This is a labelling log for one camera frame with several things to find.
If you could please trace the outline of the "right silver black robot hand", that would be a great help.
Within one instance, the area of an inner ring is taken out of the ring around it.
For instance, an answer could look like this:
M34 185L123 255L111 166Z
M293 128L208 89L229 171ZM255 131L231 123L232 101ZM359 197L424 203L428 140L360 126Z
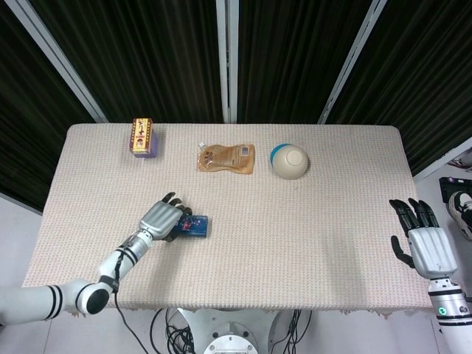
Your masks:
M427 280L452 276L458 265L448 236L432 208L425 201L412 198L407 202L392 199L389 204L396 212L410 250L409 254L405 253L398 237L391 236L396 258Z

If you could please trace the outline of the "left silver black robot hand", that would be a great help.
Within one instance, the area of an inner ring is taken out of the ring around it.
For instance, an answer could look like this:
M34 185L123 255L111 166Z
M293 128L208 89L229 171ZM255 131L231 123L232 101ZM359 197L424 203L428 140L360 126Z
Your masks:
M170 243L177 238L173 228L182 218L190 215L192 209L183 205L175 192L169 192L142 217L139 230L145 230L152 240L164 240Z

